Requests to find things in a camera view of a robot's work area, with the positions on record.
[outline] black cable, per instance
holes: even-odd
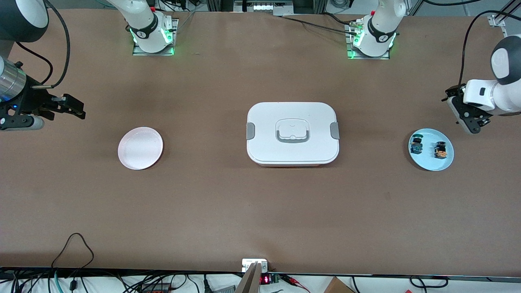
[[[360,293],[360,290],[358,290],[358,286],[356,285],[355,277],[351,276],[351,279],[353,279],[353,286],[355,286],[356,293]]]
[[[186,7],[182,7],[181,5],[177,5],[177,4],[174,4],[174,3],[167,3],[165,0],[159,0],[161,2],[163,2],[163,4],[165,4],[168,8],[172,9],[172,11],[176,11],[175,9],[172,8],[172,6],[175,6],[175,7],[179,7],[183,10],[188,10],[190,11],[190,9],[186,8]]]
[[[172,287],[172,282],[173,282],[173,279],[174,279],[176,276],[177,276],[177,275],[174,275],[174,276],[172,277],[172,279],[170,280],[170,286],[168,286],[168,290],[170,290],[170,291],[174,291],[174,290],[177,290],[177,289],[181,288],[181,287],[184,285],[184,283],[187,282],[187,279],[188,279],[188,278],[187,278],[186,275],[184,275],[184,282],[183,282],[183,284],[179,285],[177,288],[173,288],[173,287]]]
[[[144,291],[144,289],[146,289],[146,288],[150,288],[150,290],[154,291],[154,289],[156,288],[156,286],[159,285],[159,283],[161,283],[161,282],[163,281],[163,279],[166,278],[167,276],[169,276],[169,275],[159,276],[159,278],[158,278],[157,280],[153,281],[152,283],[150,283],[149,286],[147,286],[147,287],[145,287],[145,288],[142,288],[143,291]]]
[[[195,287],[197,288],[197,293],[201,293],[201,292],[199,292],[199,286],[197,285],[197,283],[194,282],[194,281],[190,278],[189,275],[187,275],[187,278],[188,278],[188,280],[190,280],[192,283],[194,283]]]
[[[210,284],[208,284],[208,279],[206,278],[206,274],[204,274],[203,284],[204,284],[204,293],[213,292],[212,289],[210,288]]]
[[[321,26],[321,25],[316,25],[316,24],[314,24],[314,23],[307,22],[307,21],[300,20],[300,19],[294,19],[294,18],[283,17],[283,16],[279,16],[279,17],[280,17],[280,18],[283,18],[283,19],[289,19],[289,20],[297,21],[297,22],[300,22],[300,23],[304,23],[304,24],[306,24],[306,25],[310,25],[310,26],[313,26],[313,27],[318,27],[318,28],[325,29],[325,30],[336,31],[336,32],[341,32],[341,33],[347,33],[347,34],[350,34],[350,35],[356,35],[355,32],[348,32],[348,31],[345,31],[345,30],[339,30],[339,29],[334,29],[334,28],[328,28],[328,27],[324,27],[324,26]]]
[[[129,285],[123,281],[123,278],[119,274],[116,277],[123,284],[123,288],[125,288],[125,290],[128,289]]]
[[[23,282],[22,285],[20,285],[20,287],[19,287],[19,289],[18,289],[18,292],[22,293],[22,292],[23,292],[23,288],[24,288],[24,286],[25,286],[29,281],[32,282],[33,279],[34,279],[34,277],[25,280],[25,282]]]
[[[421,285],[416,285],[413,282],[413,279],[417,279],[418,281],[420,281]],[[440,289],[440,288],[446,287],[449,284],[449,279],[448,278],[444,278],[443,280],[445,280],[444,284],[441,284],[439,286],[431,286],[431,285],[425,285],[423,280],[420,277],[418,277],[418,276],[411,276],[411,277],[409,277],[409,282],[411,283],[411,285],[413,285],[416,288],[423,289],[425,293],[427,293],[427,288]]]
[[[51,293],[51,273],[53,272],[53,269],[50,268],[47,272],[47,289],[49,290],[49,293]]]
[[[353,20],[349,20],[349,21],[343,21],[343,20],[340,20],[338,17],[336,17],[333,13],[329,13],[327,11],[321,13],[323,15],[329,15],[330,17],[332,17],[336,22],[339,22],[343,25],[349,25],[351,22],[353,21],[356,21],[356,19],[353,19]]]
[[[80,233],[78,232],[75,232],[75,233],[72,233],[69,238],[67,238],[67,242],[65,242],[65,245],[64,247],[61,249],[60,253],[54,258],[53,262],[51,263],[51,268],[54,268],[54,263],[59,259],[59,257],[61,256],[61,254],[65,251],[65,249],[67,248],[67,245],[69,244],[69,241],[70,239],[74,236],[74,235],[78,235],[80,236],[81,240],[83,241],[83,244],[85,245],[85,247],[87,247],[87,249],[90,251],[91,253],[91,259],[86,263],[84,264],[81,268],[79,268],[79,270],[82,270],[83,268],[85,268],[86,266],[88,266],[89,264],[91,264],[91,262],[94,260],[94,252],[92,251],[92,249],[89,247],[89,245],[87,244],[87,242],[85,241],[85,238],[83,238],[83,235],[81,235]]]
[[[175,1],[175,0],[165,0],[165,1],[167,1],[168,3],[170,3],[172,5],[175,5],[177,7],[181,7],[183,10],[187,10],[188,12],[190,12],[190,9],[187,8],[186,2],[184,5],[182,2],[181,2],[181,5],[179,5],[179,4],[176,4],[177,1]]]
[[[17,44],[20,48],[26,50],[27,52],[33,54],[34,56],[40,58],[41,60],[44,60],[44,61],[49,65],[49,74],[47,75],[47,77],[46,77],[42,82],[40,82],[41,84],[46,83],[46,82],[49,80],[49,78],[51,78],[51,75],[53,75],[54,67],[53,67],[53,64],[51,63],[51,61],[49,61],[49,60],[48,60],[47,58],[45,58],[44,56],[42,56],[42,55],[36,53],[35,51],[33,51],[33,50],[31,50],[31,49],[25,47],[25,46],[22,45],[20,42],[16,42],[16,44]]]
[[[81,284],[83,285],[83,290],[85,290],[85,293],[89,293],[87,290],[87,286],[85,286],[85,282],[83,281],[83,276],[80,276]]]
[[[60,78],[58,79],[58,81],[51,85],[51,88],[55,88],[57,87],[62,81],[63,79],[65,78],[65,74],[67,74],[67,69],[69,68],[69,60],[70,60],[70,36],[69,36],[69,30],[67,29],[67,25],[65,24],[65,21],[63,19],[63,17],[61,17],[61,14],[58,12],[58,10],[56,9],[56,7],[54,7],[54,5],[52,5],[49,0],[43,0],[43,2],[45,2],[45,4],[47,6],[49,6],[53,11],[54,13],[56,14],[56,16],[58,17],[58,19],[60,20],[61,22],[61,25],[64,27],[64,31],[65,31],[65,41],[67,42],[67,55],[65,57],[65,65],[64,65],[64,71],[61,73],[61,76]]]
[[[134,285],[129,286],[129,288],[127,288],[125,291],[123,291],[123,293],[130,293],[132,290],[137,291],[138,288],[142,287],[146,282],[150,282],[153,279],[155,279],[161,275],[162,274],[147,275],[147,276],[145,276],[145,278],[143,278],[142,281],[139,281],[139,282],[135,283]]]
[[[453,2],[453,3],[437,3],[437,2],[432,2],[430,0],[422,0],[422,1],[425,3],[428,3],[430,5],[436,5],[436,6],[456,6],[456,5],[474,3],[474,2],[481,1],[481,0],[467,0],[467,1],[463,1],[463,2]]]
[[[16,275],[13,273],[13,284],[11,285],[11,293],[15,293],[18,287],[18,279],[16,279]]]
[[[496,14],[501,14],[501,15],[504,15],[504,16],[508,16],[508,17],[511,17],[515,20],[518,20],[518,21],[521,21],[521,17],[518,17],[518,16],[515,16],[515,15],[512,15],[510,13],[506,13],[506,12],[503,12],[503,11],[499,11],[499,10],[486,10],[486,11],[483,11],[481,12],[480,14],[476,15],[476,17],[474,17],[474,19],[472,20],[472,22],[470,23],[470,25],[468,26],[468,29],[467,29],[467,33],[465,33],[465,40],[463,41],[463,50],[462,50],[462,54],[461,54],[461,71],[460,71],[460,79],[457,83],[457,92],[458,92],[458,96],[461,97],[461,91],[460,91],[460,88],[461,88],[461,82],[463,80],[463,71],[465,69],[465,48],[467,47],[467,40],[468,40],[468,34],[470,33],[470,29],[472,28],[472,26],[474,25],[474,22],[476,22],[476,20],[478,20],[478,18],[480,16],[482,16],[483,14],[487,14],[487,13],[496,13]]]
[[[38,281],[43,277],[44,273],[42,273],[38,278],[36,278],[36,281],[33,283],[31,281],[31,287],[29,287],[29,290],[27,290],[27,293],[32,292],[32,288],[38,283]]]

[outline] metal cylinder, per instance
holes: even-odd
[[[0,57],[0,102],[16,97],[26,85],[27,76],[11,61]]]
[[[31,117],[33,119],[33,124],[29,127],[20,127],[20,128],[7,128],[4,131],[26,131],[26,130],[40,130],[45,126],[45,121],[40,116],[33,115],[24,115],[24,117]]]

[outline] wire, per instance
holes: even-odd
[[[69,241],[70,239],[74,236],[74,235],[78,235],[80,236],[81,240],[83,241],[83,244],[85,245],[85,247],[87,247],[87,249],[90,251],[91,253],[91,259],[86,263],[84,264],[81,268],[79,268],[79,270],[82,270],[83,268],[85,268],[86,266],[88,266],[89,264],[91,264],[91,262],[94,260],[94,252],[92,251],[92,249],[89,247],[89,245],[87,244],[87,242],[85,241],[85,238],[83,237],[83,235],[81,235],[80,233],[78,232],[75,232],[75,233],[72,233],[69,238],[67,238],[67,242],[65,242],[65,245],[64,247],[61,249],[60,253],[54,258],[53,262],[51,263],[51,268],[54,268],[54,263],[59,259],[59,257],[61,256],[61,254],[65,251],[65,249],[67,248],[67,245],[69,244]]]
[[[89,293],[89,291],[87,290],[87,286],[85,286],[85,282],[83,281],[83,276],[80,276],[80,280],[81,280],[81,284],[83,285],[83,289],[85,290],[85,293]]]
[[[176,290],[176,289],[181,288],[181,287],[184,285],[184,283],[187,282],[187,276],[184,275],[184,282],[183,282],[183,284],[181,284],[181,285],[178,286],[177,288],[173,288],[173,287],[172,287],[172,282],[173,282],[173,279],[174,279],[176,276],[177,276],[177,275],[174,275],[174,276],[172,277],[172,279],[170,280],[170,285],[168,286],[168,290],[170,290],[170,291],[174,291],[174,290]]]
[[[125,290],[128,289],[129,285],[128,285],[127,283],[125,283],[125,281],[123,280],[123,278],[122,278],[119,274],[117,274],[116,277],[117,277],[118,280],[123,284],[123,287],[125,288]]]
[[[64,293],[64,291],[61,289],[60,283],[58,282],[58,271],[54,271],[54,282],[56,283],[56,287],[58,288],[58,291],[60,293]]]
[[[190,278],[189,275],[186,275],[186,277],[188,278],[188,280],[190,280],[192,283],[194,283],[195,287],[197,288],[197,293],[201,293],[201,292],[199,292],[199,286],[197,285],[197,283],[194,282],[194,281]]]
[[[43,273],[36,279],[36,282],[32,282],[32,279],[31,279],[31,287],[29,287],[29,290],[27,290],[27,293],[31,293],[32,292],[32,288],[34,287],[34,285],[36,285],[38,283],[38,281],[43,277]]]
[[[11,293],[18,291],[18,279],[16,279],[16,275],[13,273],[13,284],[11,285]]]
[[[67,25],[65,24],[65,21],[63,19],[63,17],[61,17],[61,14],[58,12],[58,10],[56,9],[56,7],[54,7],[54,5],[52,5],[49,0],[43,0],[43,2],[45,2],[47,4],[47,6],[49,6],[53,11],[54,13],[56,14],[56,16],[58,17],[58,19],[60,20],[61,22],[61,25],[64,27],[64,31],[65,31],[65,41],[67,43],[67,55],[65,57],[65,65],[64,65],[64,71],[61,73],[61,76],[60,78],[58,79],[58,81],[53,84],[51,86],[51,89],[57,87],[62,81],[63,79],[65,78],[65,74],[67,74],[67,69],[69,68],[69,60],[70,60],[70,36],[69,36],[69,30],[67,29]]]
[[[289,20],[297,21],[297,22],[300,22],[300,23],[304,23],[304,24],[306,24],[306,25],[310,25],[310,26],[313,26],[313,27],[318,27],[318,28],[325,29],[325,30],[336,31],[336,32],[341,32],[341,33],[347,33],[347,34],[350,34],[350,35],[356,35],[355,32],[348,32],[348,31],[345,31],[345,30],[339,30],[339,29],[334,29],[334,28],[328,28],[328,27],[324,27],[324,26],[321,26],[321,25],[316,25],[316,24],[314,24],[314,23],[307,22],[307,21],[300,20],[300,19],[294,19],[294,18],[283,17],[283,16],[279,16],[279,17],[280,17],[280,18],[283,18],[283,19],[289,19]]]
[[[306,287],[304,287],[304,286],[303,286],[302,284],[300,284],[300,283],[297,285],[297,287],[306,290],[307,293],[311,293],[311,292],[310,292]]]
[[[53,271],[52,268],[49,269],[47,272],[47,289],[49,290],[49,293],[51,293],[51,272]]]
[[[332,17],[336,22],[339,22],[339,23],[341,23],[341,24],[343,24],[343,25],[349,25],[351,22],[356,21],[356,19],[349,20],[349,21],[342,21],[342,20],[340,20],[338,17],[336,17],[334,14],[329,13],[329,12],[327,12],[327,11],[325,11],[325,12],[323,12],[323,13],[321,13],[321,14],[323,14],[323,15],[329,15],[329,16]]]
[[[17,44],[20,48],[26,50],[27,52],[33,54],[34,56],[40,58],[41,60],[44,60],[44,61],[49,65],[49,74],[48,74],[47,77],[46,77],[46,78],[41,82],[41,84],[46,83],[46,82],[49,80],[49,78],[51,78],[51,75],[53,75],[54,67],[53,67],[53,64],[51,63],[51,61],[49,61],[49,60],[48,60],[47,58],[45,58],[44,56],[42,56],[42,55],[36,53],[35,51],[33,51],[33,50],[31,50],[31,49],[25,47],[25,46],[22,45],[20,42],[16,42],[16,44]]]
[[[353,286],[355,286],[356,293],[360,293],[360,290],[358,290],[358,286],[356,285],[355,277],[351,276],[351,279],[353,279]]]
[[[453,2],[453,3],[437,3],[437,2],[432,2],[430,0],[421,0],[421,1],[428,3],[430,5],[436,5],[436,6],[456,6],[456,5],[474,3],[474,2],[481,1],[481,0],[467,0],[467,1],[463,1],[463,2]]]
[[[478,20],[478,18],[480,16],[482,16],[483,14],[487,14],[487,13],[501,14],[501,15],[504,15],[504,16],[511,17],[511,18],[513,18],[515,20],[521,21],[521,17],[512,15],[510,13],[506,13],[506,12],[503,12],[503,11],[499,11],[499,10],[486,10],[486,11],[483,11],[483,12],[479,13],[478,15],[476,15],[476,17],[474,17],[474,19],[472,20],[472,22],[470,22],[470,25],[468,26],[467,33],[465,33],[465,40],[463,41],[463,49],[462,49],[462,54],[461,54],[460,79],[459,79],[459,81],[457,83],[457,92],[458,92],[458,96],[459,97],[461,97],[460,88],[461,88],[461,82],[463,80],[463,71],[465,69],[465,48],[467,47],[468,34],[470,33],[470,29],[474,25],[474,22],[476,22],[476,20]]]
[[[95,0],[95,1],[98,2],[98,3],[100,3],[101,5],[104,5],[104,6],[107,6],[107,7],[115,8],[115,6],[112,5],[112,4],[109,4],[109,3],[103,3],[103,2],[101,2],[100,0]]]
[[[174,3],[172,3],[172,2],[167,3],[165,0],[159,0],[159,1],[163,2],[163,4],[165,4],[168,8],[172,9],[172,11],[176,11],[175,9],[172,8],[172,6],[179,7],[179,8],[181,8],[181,9],[183,9],[183,10],[188,10],[188,11],[190,11],[190,9],[188,9],[188,8],[186,8],[186,7],[183,7],[183,6],[181,6],[181,5],[174,4]]]
[[[417,279],[420,281],[421,285],[416,285],[414,282],[413,282],[413,279]],[[411,285],[413,285],[414,287],[416,288],[420,288],[420,289],[423,289],[425,293],[427,293],[427,288],[432,288],[432,289],[440,289],[440,288],[444,288],[446,287],[448,284],[449,284],[449,278],[445,278],[445,283],[444,284],[441,284],[439,286],[430,286],[430,285],[425,285],[425,283],[423,282],[423,280],[418,277],[418,276],[411,276],[409,277],[409,282],[411,283]]]

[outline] metal mounting plate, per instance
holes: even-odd
[[[171,16],[167,16],[172,20],[171,26],[167,25],[166,30],[173,29],[172,32],[172,42],[168,44],[163,50],[157,52],[157,53],[147,53],[134,42],[134,48],[132,50],[133,56],[172,56],[174,54],[174,51],[176,49],[176,39],[177,39],[177,26],[179,24],[179,19],[174,18],[172,19]]]
[[[242,259],[242,272],[245,273],[250,265],[255,262],[260,262],[262,265],[262,273],[268,272],[268,261],[265,259]]]
[[[488,21],[489,21],[489,25],[490,25],[490,27],[493,27],[493,28],[500,27],[500,28],[501,28],[501,31],[503,32],[503,36],[504,36],[505,38],[507,37],[507,34],[506,34],[506,25],[505,25],[505,21],[504,21],[504,20],[497,21],[496,18],[495,18],[495,15],[488,16],[487,19],[488,19]]]

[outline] white floor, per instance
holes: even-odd
[[[330,276],[293,276],[302,285],[306,286],[311,293],[323,293],[332,277]],[[198,287],[200,293],[204,293],[203,275],[191,275]],[[350,277],[339,277],[354,292],[354,286]],[[124,277],[127,284],[134,284],[143,279],[143,277]],[[165,279],[165,283],[170,282],[170,277]],[[224,289],[229,286],[238,285],[240,278],[231,275],[208,275],[208,283],[213,291]],[[71,279],[59,280],[60,286],[64,293],[69,293],[69,284]],[[78,288],[75,293],[85,293],[85,289],[81,285],[79,279]],[[113,277],[86,277],[84,278],[88,293],[122,293],[124,287],[122,283]],[[184,281],[183,275],[178,275],[172,282],[173,287],[178,287]],[[440,280],[424,280],[426,285],[440,285],[444,281]],[[410,290],[412,293],[424,293],[423,289],[413,287],[406,278],[375,278],[375,277],[357,277],[356,284],[360,293],[405,293]],[[11,290],[12,282],[0,285],[0,292],[8,293]],[[23,293],[26,293],[30,286],[26,285]],[[260,286],[260,293],[272,293],[283,290],[281,293],[306,293],[303,289],[293,287],[284,282],[270,285]],[[34,293],[60,293],[53,279],[51,279],[51,292],[47,289],[47,280],[40,280],[33,288]],[[195,285],[187,281],[181,288],[176,290],[177,293],[197,293]],[[460,281],[450,280],[449,284],[441,289],[428,289],[428,293],[519,293],[521,292],[520,283],[499,283],[499,282],[477,282],[477,281]]]

